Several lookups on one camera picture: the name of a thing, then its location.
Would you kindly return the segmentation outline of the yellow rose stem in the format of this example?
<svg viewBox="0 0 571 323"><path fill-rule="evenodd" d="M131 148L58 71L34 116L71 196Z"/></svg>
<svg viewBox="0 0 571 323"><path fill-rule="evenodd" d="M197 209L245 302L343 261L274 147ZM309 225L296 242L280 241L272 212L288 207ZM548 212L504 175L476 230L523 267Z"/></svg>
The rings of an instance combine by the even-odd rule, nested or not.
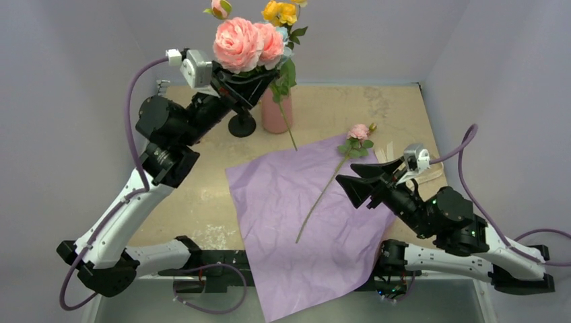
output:
<svg viewBox="0 0 571 323"><path fill-rule="evenodd" d="M292 0L286 2L268 1L261 12L266 22L276 27L284 27L288 39L286 46L294 49L295 45L300 44L300 37L307 33L308 26L294 29L294 25L298 22L302 8L308 5L307 0Z"/></svg>

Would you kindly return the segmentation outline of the blue flower stem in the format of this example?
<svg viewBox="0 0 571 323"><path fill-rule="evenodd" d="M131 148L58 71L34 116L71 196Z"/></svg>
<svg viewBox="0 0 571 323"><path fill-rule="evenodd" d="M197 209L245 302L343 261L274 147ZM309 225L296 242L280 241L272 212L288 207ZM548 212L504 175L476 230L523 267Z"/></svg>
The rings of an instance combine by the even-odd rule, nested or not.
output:
<svg viewBox="0 0 571 323"><path fill-rule="evenodd" d="M275 26L275 30L280 34L284 45L283 56L290 58L293 55L293 42L290 40L289 30L285 26Z"/></svg>

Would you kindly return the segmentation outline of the pink and purple wrapping paper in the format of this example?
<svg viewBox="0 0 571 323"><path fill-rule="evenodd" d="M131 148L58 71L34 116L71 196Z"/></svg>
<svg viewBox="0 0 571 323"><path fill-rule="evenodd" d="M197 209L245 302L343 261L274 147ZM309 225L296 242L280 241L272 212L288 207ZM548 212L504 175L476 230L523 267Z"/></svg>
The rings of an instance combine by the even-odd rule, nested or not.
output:
<svg viewBox="0 0 571 323"><path fill-rule="evenodd" d="M355 208L333 174L351 174L337 135L228 168L230 194L267 322L363 285L395 216Z"/></svg>

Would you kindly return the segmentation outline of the pink single rose stem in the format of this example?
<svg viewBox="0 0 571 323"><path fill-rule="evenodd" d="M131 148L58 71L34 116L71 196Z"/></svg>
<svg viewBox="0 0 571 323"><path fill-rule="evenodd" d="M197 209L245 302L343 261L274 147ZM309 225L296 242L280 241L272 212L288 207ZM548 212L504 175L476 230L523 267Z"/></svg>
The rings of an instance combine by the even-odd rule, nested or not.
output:
<svg viewBox="0 0 571 323"><path fill-rule="evenodd" d="M317 208L321 199L324 197L326 191L334 181L335 177L338 175L339 171L343 165L350 159L359 159L361 157L369 156L368 150L374 147L374 143L370 140L370 136L377 130L376 123L366 124L356 124L347 132L345 143L337 147L337 152L342 156L341 161L337 164L332 176L326 183L325 187L322 189L318 198L315 200L314 204L311 206L307 216L305 217L300 231L296 237L295 243L297 244L302 237L302 233L312 215L314 210Z"/></svg>

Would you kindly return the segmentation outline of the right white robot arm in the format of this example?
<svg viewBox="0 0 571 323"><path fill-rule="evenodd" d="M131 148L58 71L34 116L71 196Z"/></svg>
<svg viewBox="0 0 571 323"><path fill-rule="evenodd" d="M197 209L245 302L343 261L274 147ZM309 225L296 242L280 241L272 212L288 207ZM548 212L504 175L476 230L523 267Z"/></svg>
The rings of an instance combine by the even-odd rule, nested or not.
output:
<svg viewBox="0 0 571 323"><path fill-rule="evenodd" d="M521 246L502 240L473 203L449 186L423 200L419 184L401 168L402 159L385 164L352 164L356 176L338 175L355 208L386 207L419 239L433 239L433 248L395 239L381 243L374 270L379 275L418 274L436 271L471 277L511 295L553 293L555 283L545 263L549 249L544 245Z"/></svg>

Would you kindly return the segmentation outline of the pink double rose stem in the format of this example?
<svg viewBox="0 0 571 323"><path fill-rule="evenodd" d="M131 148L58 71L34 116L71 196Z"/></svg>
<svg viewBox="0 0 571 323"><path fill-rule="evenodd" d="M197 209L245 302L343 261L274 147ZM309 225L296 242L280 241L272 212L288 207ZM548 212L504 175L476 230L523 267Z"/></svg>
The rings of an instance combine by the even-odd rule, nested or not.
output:
<svg viewBox="0 0 571 323"><path fill-rule="evenodd" d="M269 86L274 102L281 104L282 96L291 95L292 88L297 85L296 66L293 55L290 58L283 56L284 45L273 24L264 19L252 22L242 17L231 17L229 1L212 1L204 12L221 21L215 33L213 53L223 68L242 75L262 67L276 69L279 77ZM287 132L297 149L292 127L288 126Z"/></svg>

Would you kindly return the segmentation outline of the cream printed ribbon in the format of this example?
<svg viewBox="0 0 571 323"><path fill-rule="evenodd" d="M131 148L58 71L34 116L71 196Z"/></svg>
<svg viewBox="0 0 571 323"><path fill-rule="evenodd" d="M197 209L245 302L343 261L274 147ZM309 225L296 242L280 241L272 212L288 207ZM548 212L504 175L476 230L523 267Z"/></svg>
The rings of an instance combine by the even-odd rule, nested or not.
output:
<svg viewBox="0 0 571 323"><path fill-rule="evenodd" d="M374 148L374 154L379 163L387 163L396 159L394 156L392 141L384 147ZM415 179L418 184L423 184L425 182L433 181L441 176L444 176L444 164L442 162L432 166L429 170L424 171Z"/></svg>

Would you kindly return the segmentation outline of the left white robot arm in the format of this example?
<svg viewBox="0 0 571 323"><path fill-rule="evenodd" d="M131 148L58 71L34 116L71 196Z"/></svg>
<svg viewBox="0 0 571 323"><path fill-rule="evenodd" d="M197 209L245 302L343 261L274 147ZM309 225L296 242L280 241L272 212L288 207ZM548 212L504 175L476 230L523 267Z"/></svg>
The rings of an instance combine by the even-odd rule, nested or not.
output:
<svg viewBox="0 0 571 323"><path fill-rule="evenodd" d="M148 247L130 247L129 240L148 215L190 174L199 159L193 146L225 116L235 137L251 135L251 116L267 88L279 77L276 69L256 68L233 74L215 64L205 93L187 106L164 96L145 99L135 130L148 143L135 154L135 169L109 209L77 240L65 240L57 254L89 290L113 297L136 278L160 271L195 274L201 249L186 236Z"/></svg>

